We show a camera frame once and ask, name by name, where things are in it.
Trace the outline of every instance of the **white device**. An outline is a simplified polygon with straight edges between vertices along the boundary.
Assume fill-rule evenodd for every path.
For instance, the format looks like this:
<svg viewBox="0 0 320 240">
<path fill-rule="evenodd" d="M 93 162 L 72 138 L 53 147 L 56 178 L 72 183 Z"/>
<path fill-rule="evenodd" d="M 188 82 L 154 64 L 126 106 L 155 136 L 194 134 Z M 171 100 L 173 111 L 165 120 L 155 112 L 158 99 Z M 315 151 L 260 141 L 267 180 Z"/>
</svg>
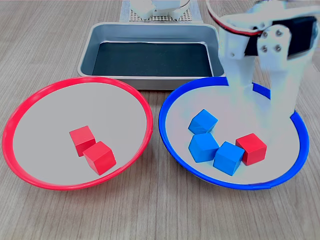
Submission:
<svg viewBox="0 0 320 240">
<path fill-rule="evenodd" d="M 292 44 L 293 40 L 297 42 L 297 33 L 293 39 L 288 26 L 291 24 L 291 30 L 296 30 L 293 24 L 297 18 L 301 21 L 302 17 L 314 17 L 320 13 L 320 8 L 287 8 L 287 2 L 283 0 L 261 0 L 246 13 L 220 18 L 208 0 L 206 3 L 210 15 L 219 25 L 218 57 L 229 86 L 234 90 L 235 100 L 248 99 L 250 91 L 247 90 L 253 89 L 255 58 L 259 57 L 261 69 L 268 72 L 271 80 L 270 106 L 264 119 L 266 129 L 279 133 L 279 121 L 290 118 L 295 111 L 305 67 L 312 61 L 319 40 L 319 24 L 315 21 L 312 38 L 304 35 L 303 31 L 298 36 L 301 44 L 310 42 L 309 48 L 289 55 L 289 50 L 292 52 L 295 48 Z M 257 38 L 256 42 L 250 42 L 253 38 Z M 257 54 L 246 54 L 247 48 L 253 45 Z"/>
<path fill-rule="evenodd" d="M 190 0 L 130 0 L 130 7 L 142 20 L 150 17 L 179 19 L 189 7 Z"/>
</svg>

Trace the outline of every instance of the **red cable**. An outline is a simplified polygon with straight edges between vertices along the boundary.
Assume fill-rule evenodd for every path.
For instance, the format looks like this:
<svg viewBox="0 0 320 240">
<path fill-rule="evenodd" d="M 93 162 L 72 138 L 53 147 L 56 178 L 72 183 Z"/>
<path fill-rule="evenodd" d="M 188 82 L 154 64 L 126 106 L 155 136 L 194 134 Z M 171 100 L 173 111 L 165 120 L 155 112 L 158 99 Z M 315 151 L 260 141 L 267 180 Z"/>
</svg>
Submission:
<svg viewBox="0 0 320 240">
<path fill-rule="evenodd" d="M 212 19 L 223 29 L 225 29 L 226 31 L 233 33 L 233 34 L 237 34 L 237 35 L 242 35 L 242 36 L 246 36 L 246 37 L 252 37 L 252 36 L 257 36 L 257 35 L 261 35 L 263 33 L 263 31 L 256 31 L 256 32 L 248 32 L 248 31 L 239 31 L 239 30 L 235 30 L 233 28 L 230 28 L 228 26 L 226 26 L 225 24 L 223 24 L 221 21 L 219 21 L 216 17 L 214 17 L 212 15 L 212 13 L 210 12 L 210 10 L 208 9 L 208 12 L 210 14 L 210 16 L 212 17 Z"/>
</svg>

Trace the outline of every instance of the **blue bowl rim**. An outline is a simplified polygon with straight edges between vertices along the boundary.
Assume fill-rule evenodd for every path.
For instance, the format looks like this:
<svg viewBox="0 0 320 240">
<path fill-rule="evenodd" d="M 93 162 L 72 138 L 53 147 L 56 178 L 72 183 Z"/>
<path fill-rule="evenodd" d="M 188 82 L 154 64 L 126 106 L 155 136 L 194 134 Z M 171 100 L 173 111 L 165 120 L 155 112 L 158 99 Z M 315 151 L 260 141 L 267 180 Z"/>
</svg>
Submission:
<svg viewBox="0 0 320 240">
<path fill-rule="evenodd" d="M 310 142 L 309 142 L 309 135 L 308 130 L 300 117 L 300 115 L 294 111 L 294 113 L 291 115 L 290 119 L 292 120 L 296 131 L 298 133 L 299 137 L 299 154 L 298 157 L 294 163 L 294 165 L 283 175 L 281 175 L 278 178 L 275 178 L 271 181 L 267 182 L 261 182 L 261 183 L 254 183 L 254 184 L 236 184 L 236 183 L 229 183 L 221 180 L 214 179 L 212 177 L 209 177 L 190 165 L 188 165 L 173 149 L 171 146 L 167 131 L 166 131 L 166 118 L 168 111 L 172 104 L 178 99 L 181 95 L 185 94 L 188 91 L 191 91 L 193 89 L 197 88 L 203 88 L 203 87 L 209 87 L 209 86 L 229 86 L 228 80 L 226 77 L 206 77 L 206 78 L 200 78 L 193 81 L 190 81 L 188 83 L 185 83 L 178 87 L 176 90 L 174 90 L 164 101 L 160 113 L 159 113 L 159 121 L 158 121 L 158 127 L 159 132 L 162 138 L 162 141 L 167 148 L 167 150 L 170 152 L 170 154 L 176 159 L 176 161 L 183 166 L 185 169 L 187 169 L 192 174 L 196 175 L 197 177 L 205 180 L 206 182 L 209 182 L 211 184 L 215 184 L 221 187 L 225 188 L 231 188 L 231 189 L 237 189 L 237 190 L 262 190 L 262 189 L 270 189 L 272 187 L 275 187 L 277 185 L 280 185 L 289 179 L 293 178 L 304 166 L 308 154 L 309 154 L 309 148 L 310 148 Z M 253 91 L 265 96 L 268 99 L 271 99 L 271 91 L 270 89 L 259 85 L 257 83 L 253 83 Z"/>
</svg>

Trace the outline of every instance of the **blue cube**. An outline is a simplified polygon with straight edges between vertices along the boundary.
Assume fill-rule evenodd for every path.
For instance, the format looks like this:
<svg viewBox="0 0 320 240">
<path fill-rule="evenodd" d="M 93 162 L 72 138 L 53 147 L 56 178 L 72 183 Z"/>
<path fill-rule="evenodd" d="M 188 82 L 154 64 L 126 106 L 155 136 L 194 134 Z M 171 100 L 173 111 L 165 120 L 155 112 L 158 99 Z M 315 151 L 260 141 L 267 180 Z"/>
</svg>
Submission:
<svg viewBox="0 0 320 240">
<path fill-rule="evenodd" d="M 193 134 L 206 134 L 211 132 L 217 122 L 218 119 L 212 116 L 207 110 L 203 109 L 191 120 L 188 129 Z"/>
<path fill-rule="evenodd" d="M 233 176 L 242 161 L 244 153 L 244 149 L 225 141 L 216 151 L 213 166 Z"/>
<path fill-rule="evenodd" d="M 196 163 L 213 160 L 218 149 L 219 145 L 211 133 L 193 135 L 189 145 L 189 151 Z"/>
</svg>

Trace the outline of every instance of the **red cube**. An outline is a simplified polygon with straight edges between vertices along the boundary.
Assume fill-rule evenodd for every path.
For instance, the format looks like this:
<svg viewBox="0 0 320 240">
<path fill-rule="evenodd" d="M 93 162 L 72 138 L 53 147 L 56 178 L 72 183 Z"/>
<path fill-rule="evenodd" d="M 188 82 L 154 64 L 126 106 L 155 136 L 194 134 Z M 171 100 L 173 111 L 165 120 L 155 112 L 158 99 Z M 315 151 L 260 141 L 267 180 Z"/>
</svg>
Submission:
<svg viewBox="0 0 320 240">
<path fill-rule="evenodd" d="M 238 138 L 235 145 L 244 149 L 242 161 L 247 166 L 260 162 L 266 157 L 267 145 L 254 133 Z"/>
<path fill-rule="evenodd" d="M 112 150 L 102 141 L 89 147 L 83 154 L 89 166 L 99 175 L 104 174 L 117 163 Z"/>
<path fill-rule="evenodd" d="M 84 155 L 84 150 L 87 150 L 96 143 L 96 139 L 88 126 L 78 128 L 69 133 L 79 157 Z"/>
</svg>

